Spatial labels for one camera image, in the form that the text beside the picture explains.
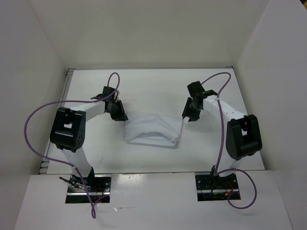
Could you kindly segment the white skirt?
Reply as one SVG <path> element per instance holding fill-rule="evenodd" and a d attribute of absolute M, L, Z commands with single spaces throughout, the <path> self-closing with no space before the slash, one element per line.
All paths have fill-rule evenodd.
<path fill-rule="evenodd" d="M 129 112 L 124 140 L 129 144 L 174 148 L 181 139 L 182 123 L 178 116 Z"/>

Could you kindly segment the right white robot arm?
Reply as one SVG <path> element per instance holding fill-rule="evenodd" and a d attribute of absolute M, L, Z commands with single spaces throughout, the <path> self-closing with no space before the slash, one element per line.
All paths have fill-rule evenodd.
<path fill-rule="evenodd" d="M 210 182 L 213 187 L 222 188 L 244 157 L 253 156 L 262 149 L 259 122 L 255 115 L 245 115 L 215 95 L 189 97 L 182 117 L 190 122 L 197 121 L 203 109 L 221 119 L 221 145 L 217 163 L 211 169 Z"/>

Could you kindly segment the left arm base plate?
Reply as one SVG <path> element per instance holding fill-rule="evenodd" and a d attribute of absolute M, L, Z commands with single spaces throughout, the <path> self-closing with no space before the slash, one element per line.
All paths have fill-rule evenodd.
<path fill-rule="evenodd" d="M 69 179 L 60 177 L 61 180 L 68 184 L 66 194 L 66 204 L 84 204 L 89 203 L 85 187 L 80 179 L 73 175 Z M 93 203 L 109 203 L 111 192 L 111 175 L 96 174 L 91 186 L 86 185 L 89 197 Z"/>

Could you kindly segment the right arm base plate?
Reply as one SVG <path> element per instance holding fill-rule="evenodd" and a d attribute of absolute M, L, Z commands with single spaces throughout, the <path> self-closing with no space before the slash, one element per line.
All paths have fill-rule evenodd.
<path fill-rule="evenodd" d="M 227 177 L 213 176 L 213 172 L 195 174 L 197 199 L 202 201 L 240 200 L 236 175 Z"/>

